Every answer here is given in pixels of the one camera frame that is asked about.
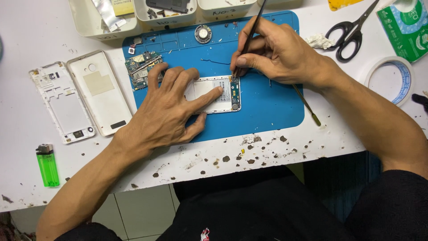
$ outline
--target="yellow object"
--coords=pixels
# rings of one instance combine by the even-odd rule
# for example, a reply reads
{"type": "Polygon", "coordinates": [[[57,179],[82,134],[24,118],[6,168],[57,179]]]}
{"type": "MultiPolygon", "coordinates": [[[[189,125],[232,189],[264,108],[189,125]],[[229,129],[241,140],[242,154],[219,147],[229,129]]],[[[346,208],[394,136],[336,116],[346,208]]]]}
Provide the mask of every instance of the yellow object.
{"type": "Polygon", "coordinates": [[[132,0],[112,0],[114,15],[121,17],[134,13],[134,6],[132,0]]]}
{"type": "Polygon", "coordinates": [[[362,0],[328,0],[328,6],[331,11],[336,11],[354,3],[359,3],[362,0]]]}

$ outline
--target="hand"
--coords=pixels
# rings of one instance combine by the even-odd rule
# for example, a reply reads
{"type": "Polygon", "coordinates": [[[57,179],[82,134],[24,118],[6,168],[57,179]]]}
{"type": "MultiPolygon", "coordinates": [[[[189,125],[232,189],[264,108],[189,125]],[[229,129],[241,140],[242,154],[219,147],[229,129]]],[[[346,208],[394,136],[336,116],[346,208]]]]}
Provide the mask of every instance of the hand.
{"type": "Polygon", "coordinates": [[[195,123],[185,127],[189,117],[219,97],[223,89],[217,87],[196,100],[187,101],[184,91],[193,79],[199,79],[195,68],[175,67],[166,71],[162,84],[158,75],[168,67],[156,64],[149,72],[148,91],[131,121],[115,134],[112,144],[126,152],[130,161],[148,156],[155,148],[190,142],[205,128],[207,114],[201,113],[195,123]]]}
{"type": "Polygon", "coordinates": [[[230,70],[241,67],[262,72],[269,79],[283,84],[310,84],[326,87],[328,80],[341,69],[329,57],[318,54],[288,25],[277,25],[260,18],[256,33],[248,48],[241,55],[251,31],[254,16],[239,33],[238,50],[233,53],[230,70]]]}

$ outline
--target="black cable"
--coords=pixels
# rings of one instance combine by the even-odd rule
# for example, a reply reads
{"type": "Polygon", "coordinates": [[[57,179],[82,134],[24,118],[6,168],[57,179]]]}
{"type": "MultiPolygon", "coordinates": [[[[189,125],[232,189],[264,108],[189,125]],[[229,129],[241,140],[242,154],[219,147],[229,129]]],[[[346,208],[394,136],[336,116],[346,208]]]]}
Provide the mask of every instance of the black cable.
{"type": "Polygon", "coordinates": [[[211,60],[203,60],[203,59],[201,59],[202,61],[210,61],[210,62],[212,62],[212,63],[219,63],[219,64],[225,64],[225,65],[230,65],[230,63],[220,63],[220,62],[215,62],[215,61],[211,61],[211,60]]]}

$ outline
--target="right hand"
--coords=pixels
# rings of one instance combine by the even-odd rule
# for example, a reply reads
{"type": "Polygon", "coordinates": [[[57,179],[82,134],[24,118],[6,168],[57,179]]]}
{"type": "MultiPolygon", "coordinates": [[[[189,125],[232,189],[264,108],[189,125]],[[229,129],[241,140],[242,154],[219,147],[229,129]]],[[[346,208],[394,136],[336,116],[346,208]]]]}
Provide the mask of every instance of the right hand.
{"type": "Polygon", "coordinates": [[[241,55],[245,41],[256,16],[239,33],[238,50],[233,53],[230,70],[237,66],[254,68],[269,79],[282,84],[310,84],[323,88],[330,85],[329,79],[342,71],[329,57],[313,50],[288,24],[277,25],[260,18],[256,33],[248,48],[248,54],[241,55]]]}

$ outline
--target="black scissors handle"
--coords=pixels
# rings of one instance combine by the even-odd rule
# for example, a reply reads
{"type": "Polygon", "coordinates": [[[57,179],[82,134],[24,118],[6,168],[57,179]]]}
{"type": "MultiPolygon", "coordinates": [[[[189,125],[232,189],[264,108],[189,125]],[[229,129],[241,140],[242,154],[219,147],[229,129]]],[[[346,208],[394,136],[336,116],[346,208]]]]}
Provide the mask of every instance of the black scissors handle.
{"type": "Polygon", "coordinates": [[[342,36],[340,36],[340,38],[337,40],[336,44],[329,47],[328,50],[334,50],[335,48],[339,47],[343,42],[345,42],[346,36],[348,36],[348,34],[352,31],[354,27],[355,27],[355,23],[344,21],[330,28],[330,30],[328,30],[327,34],[325,35],[326,38],[328,38],[331,32],[333,32],[336,29],[342,29],[343,33],[342,33],[342,36]]]}
{"type": "Polygon", "coordinates": [[[354,32],[351,33],[351,35],[339,46],[339,49],[336,52],[336,58],[342,63],[346,63],[350,61],[355,55],[358,53],[361,47],[361,43],[363,42],[363,34],[359,29],[356,29],[354,32]],[[346,46],[351,43],[355,42],[355,49],[354,52],[351,54],[351,56],[344,58],[342,57],[342,51],[346,46]]]}

